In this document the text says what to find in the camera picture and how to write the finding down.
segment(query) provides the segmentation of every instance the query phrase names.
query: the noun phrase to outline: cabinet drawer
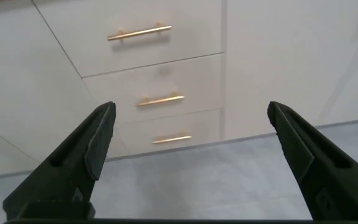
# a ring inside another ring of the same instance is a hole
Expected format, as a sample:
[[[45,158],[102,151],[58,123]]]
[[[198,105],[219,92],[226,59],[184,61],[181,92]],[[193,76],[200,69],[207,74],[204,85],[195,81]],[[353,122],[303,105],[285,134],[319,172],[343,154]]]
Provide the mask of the cabinet drawer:
[[[219,109],[216,109],[128,123],[120,125],[116,134],[131,154],[216,142],[219,141],[219,114]],[[175,138],[182,139],[153,143]]]
[[[216,109],[221,106],[220,58],[212,55],[182,60],[88,77],[84,81],[99,103],[117,104],[117,123]],[[172,99],[173,92],[184,98],[156,103],[158,99]],[[155,104],[136,106],[144,101]]]
[[[220,0],[35,1],[82,77],[221,51]],[[108,41],[108,36],[172,26]]]

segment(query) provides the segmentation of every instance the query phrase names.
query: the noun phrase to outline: white drawer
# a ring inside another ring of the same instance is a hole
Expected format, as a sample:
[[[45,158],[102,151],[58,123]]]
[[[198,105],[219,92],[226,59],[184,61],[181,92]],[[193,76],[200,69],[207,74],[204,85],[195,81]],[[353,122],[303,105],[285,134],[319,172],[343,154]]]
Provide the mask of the white drawer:
[[[35,1],[82,77],[221,51],[220,0]],[[108,41],[124,32],[170,30]]]
[[[221,56],[212,55],[179,62],[136,68],[84,79],[91,94],[105,103],[117,104],[117,123],[143,121],[221,107]],[[169,98],[173,92],[183,99],[136,106]]]
[[[132,155],[216,142],[220,140],[219,114],[220,110],[216,109],[128,123],[120,125],[114,134],[119,136],[128,153]],[[191,138],[159,144],[153,143],[158,140],[183,136],[191,136]],[[116,145],[114,140],[113,137],[111,144]],[[109,154],[113,155],[114,150],[114,147],[110,147]]]

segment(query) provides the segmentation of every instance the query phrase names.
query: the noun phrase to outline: brass bar handle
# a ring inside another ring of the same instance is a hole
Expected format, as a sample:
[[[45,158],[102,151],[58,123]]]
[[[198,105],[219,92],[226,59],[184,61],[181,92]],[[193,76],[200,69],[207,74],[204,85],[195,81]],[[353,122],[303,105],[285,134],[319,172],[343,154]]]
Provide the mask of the brass bar handle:
[[[186,136],[177,137],[177,138],[170,138],[170,139],[158,140],[158,141],[154,141],[153,144],[160,144],[160,143],[166,143],[166,142],[172,142],[172,141],[179,141],[179,140],[185,140],[185,139],[191,139],[191,136],[186,135]]]
[[[147,105],[153,105],[153,104],[157,104],[157,103],[165,103],[165,102],[169,102],[169,101],[174,101],[174,100],[180,100],[183,99],[185,96],[183,95],[179,95],[176,92],[173,92],[172,96],[168,97],[168,98],[162,98],[162,99],[158,99],[158,100],[149,100],[148,98],[145,98],[145,101],[142,103],[138,103],[136,104],[136,106],[147,106]]]
[[[157,23],[157,27],[155,28],[151,28],[151,29],[146,29],[146,30],[138,30],[138,31],[134,31],[134,32],[129,32],[129,33],[124,33],[123,30],[119,30],[118,31],[118,35],[111,35],[107,37],[108,41],[111,40],[121,40],[124,38],[128,38],[128,37],[135,37],[138,35],[144,35],[144,34],[152,34],[155,32],[161,32],[161,31],[165,31],[165,30],[169,30],[171,29],[172,26],[161,26],[161,23]]]

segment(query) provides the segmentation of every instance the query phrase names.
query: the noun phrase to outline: gray floor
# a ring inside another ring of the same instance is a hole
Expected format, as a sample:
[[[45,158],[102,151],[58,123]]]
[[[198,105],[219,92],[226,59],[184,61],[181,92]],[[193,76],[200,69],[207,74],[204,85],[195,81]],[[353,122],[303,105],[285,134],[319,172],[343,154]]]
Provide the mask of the gray floor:
[[[358,162],[358,123],[321,131]],[[0,223],[24,178],[0,179]],[[103,218],[311,218],[276,136],[107,162],[91,201]]]

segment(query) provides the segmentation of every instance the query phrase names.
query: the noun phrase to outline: drawer front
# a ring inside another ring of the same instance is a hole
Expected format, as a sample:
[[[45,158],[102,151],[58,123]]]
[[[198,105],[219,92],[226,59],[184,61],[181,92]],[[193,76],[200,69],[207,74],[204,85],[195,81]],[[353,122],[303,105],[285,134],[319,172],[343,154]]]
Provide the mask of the drawer front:
[[[221,107],[221,56],[182,60],[84,79],[91,94],[117,104],[117,123],[143,121]],[[173,92],[184,98],[172,99]],[[145,101],[151,105],[136,106]]]
[[[82,77],[221,51],[220,0],[35,1]],[[159,33],[107,37],[172,26]]]
[[[131,154],[216,142],[219,141],[219,114],[220,110],[216,109],[123,124],[118,135]],[[178,140],[153,143],[167,139]]]

